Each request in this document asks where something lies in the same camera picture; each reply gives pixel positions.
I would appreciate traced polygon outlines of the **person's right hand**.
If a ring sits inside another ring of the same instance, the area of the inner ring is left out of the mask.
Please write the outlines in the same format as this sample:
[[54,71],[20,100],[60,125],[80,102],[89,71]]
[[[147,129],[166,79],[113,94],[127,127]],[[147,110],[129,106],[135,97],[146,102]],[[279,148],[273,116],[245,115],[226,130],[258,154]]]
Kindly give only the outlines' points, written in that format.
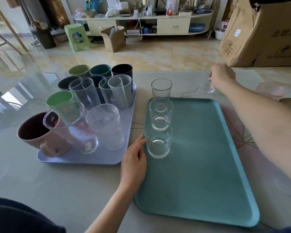
[[213,79],[216,90],[221,93],[226,93],[228,89],[231,89],[233,85],[237,84],[236,74],[227,64],[215,63],[212,66],[216,66]]

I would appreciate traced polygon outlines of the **clear drinking glass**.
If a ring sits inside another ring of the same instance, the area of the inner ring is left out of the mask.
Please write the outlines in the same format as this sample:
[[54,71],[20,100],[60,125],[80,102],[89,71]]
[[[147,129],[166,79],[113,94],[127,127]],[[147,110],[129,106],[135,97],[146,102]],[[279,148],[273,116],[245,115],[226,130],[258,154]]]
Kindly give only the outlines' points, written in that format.
[[152,99],[149,103],[151,125],[157,131],[164,131],[171,124],[174,106],[165,99]]
[[165,78],[158,78],[151,83],[154,108],[157,112],[165,112],[170,100],[172,82]]
[[202,73],[203,73],[203,77],[202,77],[201,89],[206,94],[214,93],[216,90],[215,90],[215,88],[214,88],[214,86],[212,85],[212,82],[211,82],[211,70],[210,70],[210,67],[204,66],[202,68]]
[[168,155],[173,138],[173,129],[171,125],[164,131],[157,131],[149,123],[144,129],[146,147],[149,155],[160,159]]

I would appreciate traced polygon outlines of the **person's left forearm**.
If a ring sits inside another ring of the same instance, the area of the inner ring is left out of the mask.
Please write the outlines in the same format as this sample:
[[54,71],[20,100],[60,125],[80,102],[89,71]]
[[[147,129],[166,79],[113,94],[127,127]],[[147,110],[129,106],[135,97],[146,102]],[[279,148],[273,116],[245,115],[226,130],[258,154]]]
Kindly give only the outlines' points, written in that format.
[[85,233],[117,233],[136,191],[135,185],[120,184]]

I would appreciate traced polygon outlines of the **person's right forearm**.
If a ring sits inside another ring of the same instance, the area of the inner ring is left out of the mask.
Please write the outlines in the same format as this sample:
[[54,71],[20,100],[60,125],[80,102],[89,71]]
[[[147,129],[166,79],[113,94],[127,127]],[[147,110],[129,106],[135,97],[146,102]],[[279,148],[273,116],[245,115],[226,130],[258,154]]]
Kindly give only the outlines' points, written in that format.
[[233,79],[212,82],[230,100],[262,154],[291,178],[291,108]]

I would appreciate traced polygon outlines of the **white bucket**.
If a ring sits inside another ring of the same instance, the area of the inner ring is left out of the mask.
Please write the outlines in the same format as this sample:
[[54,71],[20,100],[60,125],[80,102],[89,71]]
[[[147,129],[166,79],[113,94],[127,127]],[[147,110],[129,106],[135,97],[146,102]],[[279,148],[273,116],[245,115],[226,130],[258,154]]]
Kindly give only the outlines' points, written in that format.
[[221,22],[217,23],[217,25],[216,25],[216,27],[214,29],[215,39],[220,40],[220,41],[223,40],[223,37],[224,37],[225,31],[227,29],[228,23],[229,23],[229,20],[221,21]]

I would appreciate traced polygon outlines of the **blue case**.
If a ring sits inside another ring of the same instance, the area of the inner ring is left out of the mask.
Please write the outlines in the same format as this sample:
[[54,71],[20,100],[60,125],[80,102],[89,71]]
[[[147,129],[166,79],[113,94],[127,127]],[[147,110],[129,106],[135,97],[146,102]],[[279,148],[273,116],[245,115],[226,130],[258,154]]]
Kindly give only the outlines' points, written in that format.
[[189,33],[201,33],[204,32],[206,25],[204,23],[190,23]]

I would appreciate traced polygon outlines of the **cream low cabinet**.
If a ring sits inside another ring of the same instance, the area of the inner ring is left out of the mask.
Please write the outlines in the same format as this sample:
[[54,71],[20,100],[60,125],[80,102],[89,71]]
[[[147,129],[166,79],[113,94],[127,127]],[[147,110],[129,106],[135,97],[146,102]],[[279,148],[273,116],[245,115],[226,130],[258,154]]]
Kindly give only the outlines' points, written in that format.
[[[101,31],[109,27],[125,27],[126,36],[151,36],[151,35],[195,35],[202,34],[211,28],[213,10],[198,10],[193,12],[179,12],[179,14],[168,17],[166,15],[145,16],[141,13],[138,17],[115,16],[106,17],[104,14],[97,14],[95,17],[83,17],[73,19],[77,22],[84,21],[88,25],[88,36],[101,36]],[[190,23],[204,23],[205,31],[201,33],[189,33]]]

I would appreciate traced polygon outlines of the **lavender plastic tray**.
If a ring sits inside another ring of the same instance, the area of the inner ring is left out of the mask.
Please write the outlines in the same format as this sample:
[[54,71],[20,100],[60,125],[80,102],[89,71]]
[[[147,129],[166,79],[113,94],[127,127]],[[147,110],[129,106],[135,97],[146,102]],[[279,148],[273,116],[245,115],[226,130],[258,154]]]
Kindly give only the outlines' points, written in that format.
[[61,163],[61,164],[89,164],[89,165],[116,165],[119,164],[126,152],[129,144],[133,111],[135,106],[137,86],[132,85],[132,105],[126,110],[120,111],[120,121],[123,127],[124,144],[117,150],[109,150],[99,141],[97,149],[90,154],[82,154],[71,147],[66,153],[57,157],[47,157],[41,150],[37,153],[37,159],[43,163]]

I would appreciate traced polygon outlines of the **black cup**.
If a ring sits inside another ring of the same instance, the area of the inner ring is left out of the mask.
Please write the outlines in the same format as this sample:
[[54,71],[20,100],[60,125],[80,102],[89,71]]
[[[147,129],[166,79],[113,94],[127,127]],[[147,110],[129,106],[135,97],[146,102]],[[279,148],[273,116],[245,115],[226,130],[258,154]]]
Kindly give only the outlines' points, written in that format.
[[113,76],[128,75],[133,77],[133,67],[130,64],[119,64],[111,68]]

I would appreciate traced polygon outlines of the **dark blue cup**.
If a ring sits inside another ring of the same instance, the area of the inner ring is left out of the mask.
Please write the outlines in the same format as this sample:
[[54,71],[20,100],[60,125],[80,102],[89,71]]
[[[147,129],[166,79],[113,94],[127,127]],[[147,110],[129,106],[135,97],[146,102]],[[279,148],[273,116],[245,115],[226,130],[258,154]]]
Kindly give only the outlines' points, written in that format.
[[94,86],[96,88],[96,91],[97,91],[97,94],[98,94],[98,97],[100,99],[101,104],[105,104],[105,99],[104,99],[102,92],[100,90],[100,87],[99,87],[99,83],[101,81],[103,81],[105,79],[105,77],[101,76],[101,75],[93,75],[93,76],[90,76],[89,78],[91,78],[93,80],[93,83],[94,83]]

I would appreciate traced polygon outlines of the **red and white package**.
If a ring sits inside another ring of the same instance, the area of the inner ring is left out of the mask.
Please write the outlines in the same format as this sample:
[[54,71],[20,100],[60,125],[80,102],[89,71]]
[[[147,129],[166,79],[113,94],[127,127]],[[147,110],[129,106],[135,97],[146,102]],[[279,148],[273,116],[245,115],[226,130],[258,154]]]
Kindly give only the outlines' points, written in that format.
[[178,0],[167,0],[166,16],[171,17],[176,15],[178,9]]

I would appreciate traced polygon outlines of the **teal cup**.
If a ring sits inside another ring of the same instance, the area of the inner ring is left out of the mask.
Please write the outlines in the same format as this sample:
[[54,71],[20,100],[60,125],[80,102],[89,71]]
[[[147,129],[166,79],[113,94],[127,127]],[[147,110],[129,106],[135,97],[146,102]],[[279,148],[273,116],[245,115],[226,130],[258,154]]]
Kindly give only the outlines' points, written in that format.
[[100,64],[100,65],[96,65],[96,66],[93,66],[92,68],[90,68],[89,73],[91,76],[100,75],[100,76],[107,78],[107,77],[112,76],[111,69],[112,68],[110,65]]

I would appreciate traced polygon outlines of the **light green cup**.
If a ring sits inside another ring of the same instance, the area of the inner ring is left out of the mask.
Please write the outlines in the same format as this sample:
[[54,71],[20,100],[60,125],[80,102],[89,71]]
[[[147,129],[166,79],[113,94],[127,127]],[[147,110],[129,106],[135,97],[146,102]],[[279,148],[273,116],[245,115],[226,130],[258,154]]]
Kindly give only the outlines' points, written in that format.
[[46,105],[50,108],[53,108],[59,104],[62,104],[68,101],[76,101],[74,93],[71,92],[70,90],[61,90],[54,94],[51,94],[46,99]]

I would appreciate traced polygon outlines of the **blue plastic bag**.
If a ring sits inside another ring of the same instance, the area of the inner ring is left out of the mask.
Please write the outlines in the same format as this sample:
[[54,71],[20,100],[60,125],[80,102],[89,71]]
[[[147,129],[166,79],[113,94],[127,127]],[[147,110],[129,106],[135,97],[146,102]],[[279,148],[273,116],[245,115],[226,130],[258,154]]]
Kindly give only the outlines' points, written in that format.
[[84,0],[84,7],[86,11],[97,11],[102,0]]

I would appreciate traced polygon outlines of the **dark waste bin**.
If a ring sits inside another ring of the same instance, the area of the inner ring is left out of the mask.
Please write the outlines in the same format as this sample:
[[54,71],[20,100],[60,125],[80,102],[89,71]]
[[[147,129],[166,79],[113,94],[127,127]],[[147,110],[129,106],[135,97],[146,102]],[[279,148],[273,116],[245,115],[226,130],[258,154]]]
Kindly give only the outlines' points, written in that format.
[[55,40],[50,32],[49,26],[46,23],[33,21],[31,22],[31,27],[31,33],[45,50],[56,47]]

